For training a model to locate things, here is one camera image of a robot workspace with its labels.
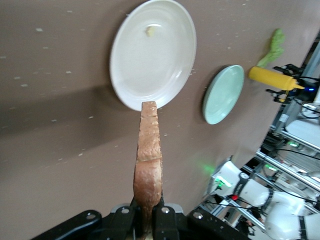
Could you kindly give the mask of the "aluminium extrusion frame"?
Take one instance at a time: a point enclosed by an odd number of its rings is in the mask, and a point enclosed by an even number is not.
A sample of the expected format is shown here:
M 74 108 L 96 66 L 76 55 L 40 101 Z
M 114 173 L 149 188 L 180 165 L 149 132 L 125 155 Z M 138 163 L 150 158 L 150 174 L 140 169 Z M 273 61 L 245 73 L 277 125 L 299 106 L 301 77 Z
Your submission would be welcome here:
M 276 117 L 277 124 L 271 126 L 253 159 L 238 168 L 267 188 L 300 193 L 309 200 L 305 206 L 307 215 L 320 213 L 320 137 L 306 140 L 293 134 L 298 123 L 316 126 L 320 109 L 315 104 L 304 105 L 300 100 L 290 108 L 298 119 L 293 120 L 288 108 L 282 109 Z M 204 210 L 218 217 L 232 207 L 242 214 L 248 225 L 254 224 L 265 233 L 266 211 L 250 206 L 238 196 L 222 198 L 207 195 L 206 191 L 200 205 Z

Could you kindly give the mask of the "brown bread slice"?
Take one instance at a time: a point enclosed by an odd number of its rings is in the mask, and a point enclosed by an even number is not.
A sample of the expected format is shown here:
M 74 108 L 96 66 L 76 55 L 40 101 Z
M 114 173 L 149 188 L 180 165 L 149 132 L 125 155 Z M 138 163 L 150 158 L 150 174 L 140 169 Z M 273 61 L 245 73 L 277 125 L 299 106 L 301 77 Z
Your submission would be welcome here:
M 163 192 L 163 158 L 157 104 L 146 101 L 141 105 L 133 194 L 142 214 L 142 236 L 148 240 L 152 234 L 152 212 L 159 204 Z

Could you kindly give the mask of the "mint green plate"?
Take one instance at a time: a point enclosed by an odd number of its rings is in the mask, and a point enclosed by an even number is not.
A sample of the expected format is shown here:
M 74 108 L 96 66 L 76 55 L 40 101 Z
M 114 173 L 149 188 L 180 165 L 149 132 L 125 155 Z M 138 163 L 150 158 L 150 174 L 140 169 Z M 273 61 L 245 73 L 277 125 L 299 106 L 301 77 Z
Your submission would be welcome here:
M 202 103 L 205 121 L 215 125 L 232 111 L 243 89 L 245 72 L 240 65 L 222 69 L 208 86 Z

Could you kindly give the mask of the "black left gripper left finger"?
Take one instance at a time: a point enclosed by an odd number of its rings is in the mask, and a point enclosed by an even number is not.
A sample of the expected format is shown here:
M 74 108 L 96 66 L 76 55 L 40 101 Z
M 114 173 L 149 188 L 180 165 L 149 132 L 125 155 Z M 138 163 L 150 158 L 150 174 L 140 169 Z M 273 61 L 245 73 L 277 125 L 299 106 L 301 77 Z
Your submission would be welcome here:
M 96 210 L 85 210 L 32 240 L 138 240 L 141 220 L 141 209 L 133 199 L 115 206 L 105 217 Z

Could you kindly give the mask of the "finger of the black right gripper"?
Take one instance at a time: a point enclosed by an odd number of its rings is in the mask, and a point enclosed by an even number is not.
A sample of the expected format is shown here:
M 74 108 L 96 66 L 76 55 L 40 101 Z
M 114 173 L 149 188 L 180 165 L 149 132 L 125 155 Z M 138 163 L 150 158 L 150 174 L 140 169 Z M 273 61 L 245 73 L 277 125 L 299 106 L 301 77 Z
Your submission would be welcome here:
M 275 91 L 272 89 L 266 89 L 266 92 L 271 94 L 273 97 L 273 101 L 276 103 L 289 103 L 290 98 L 288 98 L 289 91 L 288 90 L 280 90 L 280 91 Z

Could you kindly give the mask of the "green lettuce leaf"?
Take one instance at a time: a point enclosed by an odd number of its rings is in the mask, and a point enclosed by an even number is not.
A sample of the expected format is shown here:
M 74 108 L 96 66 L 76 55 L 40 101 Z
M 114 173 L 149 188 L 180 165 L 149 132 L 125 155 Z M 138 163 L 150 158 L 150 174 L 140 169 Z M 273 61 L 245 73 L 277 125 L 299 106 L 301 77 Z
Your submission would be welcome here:
M 281 28 L 277 28 L 272 34 L 268 52 L 258 61 L 256 66 L 266 68 L 269 63 L 277 60 L 284 52 L 282 45 L 285 42 L 285 38 L 283 30 Z

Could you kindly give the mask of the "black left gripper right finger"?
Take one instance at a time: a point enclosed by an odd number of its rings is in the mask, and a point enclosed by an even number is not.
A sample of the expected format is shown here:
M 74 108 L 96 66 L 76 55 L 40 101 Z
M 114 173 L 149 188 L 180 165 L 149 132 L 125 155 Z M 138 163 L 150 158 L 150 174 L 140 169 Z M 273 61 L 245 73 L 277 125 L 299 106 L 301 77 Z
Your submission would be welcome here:
M 207 211 L 177 213 L 160 198 L 152 211 L 153 240 L 241 240 L 241 233 Z

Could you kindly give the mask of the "yellow mustard squeeze bottle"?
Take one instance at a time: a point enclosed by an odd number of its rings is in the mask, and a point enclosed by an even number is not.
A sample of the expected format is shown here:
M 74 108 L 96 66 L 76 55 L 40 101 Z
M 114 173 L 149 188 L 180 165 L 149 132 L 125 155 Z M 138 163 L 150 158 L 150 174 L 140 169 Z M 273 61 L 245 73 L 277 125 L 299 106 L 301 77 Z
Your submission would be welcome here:
M 305 89 L 305 87 L 299 85 L 298 81 L 292 76 L 277 73 L 258 66 L 254 66 L 249 70 L 248 77 L 256 82 L 260 82 L 280 90 L 288 90 L 289 92 L 294 89 Z

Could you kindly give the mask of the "beige plate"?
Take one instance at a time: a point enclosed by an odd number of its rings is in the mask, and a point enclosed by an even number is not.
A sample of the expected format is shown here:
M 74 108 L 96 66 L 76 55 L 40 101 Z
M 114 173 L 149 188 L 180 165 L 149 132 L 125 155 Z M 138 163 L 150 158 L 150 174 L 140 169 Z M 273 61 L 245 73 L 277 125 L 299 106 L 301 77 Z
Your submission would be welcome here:
M 147 26 L 156 27 L 147 37 Z M 110 53 L 113 89 L 128 108 L 155 101 L 161 108 L 186 84 L 197 50 L 194 22 L 174 0 L 149 0 L 135 8 L 117 31 Z

